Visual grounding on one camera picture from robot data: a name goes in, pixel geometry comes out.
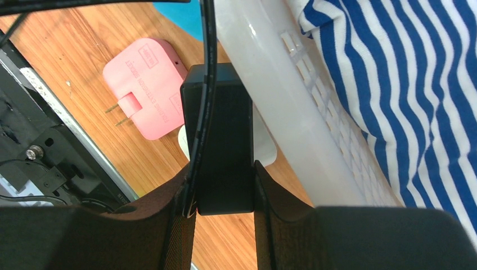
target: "black electronic device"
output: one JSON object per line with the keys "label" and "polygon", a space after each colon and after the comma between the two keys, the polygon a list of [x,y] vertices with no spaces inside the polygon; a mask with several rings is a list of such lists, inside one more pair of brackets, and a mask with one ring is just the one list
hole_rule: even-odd
{"label": "black electronic device", "polygon": [[22,75],[20,69],[31,66],[18,50],[7,42],[3,52],[0,175],[17,191],[30,180],[44,196],[58,198],[68,205],[82,204],[98,212],[112,212],[129,203],[118,185]]}
{"label": "black electronic device", "polygon": [[[20,6],[0,2],[0,15],[62,7],[61,2],[31,5],[32,1]],[[93,3],[67,1],[63,6],[83,2]],[[205,40],[215,44],[213,1],[201,0],[201,8],[207,21]],[[477,254],[466,232],[443,211],[313,209],[277,184],[260,162],[252,166],[250,99],[235,80],[221,86],[221,72],[231,71],[231,66],[217,66],[216,46],[206,48],[208,65],[195,67],[191,74],[205,77],[202,94],[196,94],[197,80],[192,77],[183,87],[186,120],[190,129],[196,126],[195,133],[188,131],[194,145],[191,164],[114,213],[99,215],[78,206],[0,208],[0,269],[189,269],[197,205],[199,213],[206,214],[254,212],[259,269],[477,268]],[[233,116],[234,125],[215,118],[219,113]],[[195,124],[190,114],[198,116]],[[221,130],[222,125],[230,128]],[[210,142],[213,138],[220,141]],[[225,138],[241,147],[223,147]],[[47,147],[47,141],[43,137],[38,143]],[[57,176],[59,168],[50,177]],[[66,178],[50,180],[46,189],[62,185]],[[243,197],[228,188],[238,188]]]}

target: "striped cloth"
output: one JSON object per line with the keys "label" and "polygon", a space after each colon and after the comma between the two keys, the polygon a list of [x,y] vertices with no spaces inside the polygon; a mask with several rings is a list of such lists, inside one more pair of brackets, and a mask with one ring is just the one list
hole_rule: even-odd
{"label": "striped cloth", "polygon": [[477,243],[477,1],[310,0],[298,15],[406,206]]}

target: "teal object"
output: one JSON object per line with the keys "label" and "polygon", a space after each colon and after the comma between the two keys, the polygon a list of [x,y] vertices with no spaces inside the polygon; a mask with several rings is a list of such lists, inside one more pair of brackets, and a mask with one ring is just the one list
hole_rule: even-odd
{"label": "teal object", "polygon": [[190,3],[153,3],[154,7],[178,27],[203,41],[199,0]]}

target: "wood grain surface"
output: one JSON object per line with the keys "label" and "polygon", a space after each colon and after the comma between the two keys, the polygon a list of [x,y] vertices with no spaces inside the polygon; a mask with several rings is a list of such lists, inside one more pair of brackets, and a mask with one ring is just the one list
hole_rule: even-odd
{"label": "wood grain surface", "polygon": [[[5,32],[14,19],[0,18],[0,28]],[[187,68],[204,62],[202,43],[149,3],[37,12],[12,37],[15,46],[139,196],[169,180],[187,163],[177,142],[178,130],[148,141],[130,121],[115,126],[125,118],[120,109],[105,114],[117,100],[105,84],[102,70],[142,37],[171,43]],[[219,48],[219,61],[229,62]],[[281,153],[267,170],[278,183],[310,203]],[[192,261],[199,269],[256,269],[253,215],[199,216]]]}

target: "white plastic basket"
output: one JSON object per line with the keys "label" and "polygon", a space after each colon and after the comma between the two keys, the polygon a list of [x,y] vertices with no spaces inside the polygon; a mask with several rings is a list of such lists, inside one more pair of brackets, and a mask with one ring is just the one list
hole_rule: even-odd
{"label": "white plastic basket", "polygon": [[318,205],[401,205],[283,0],[216,0],[218,38]]}

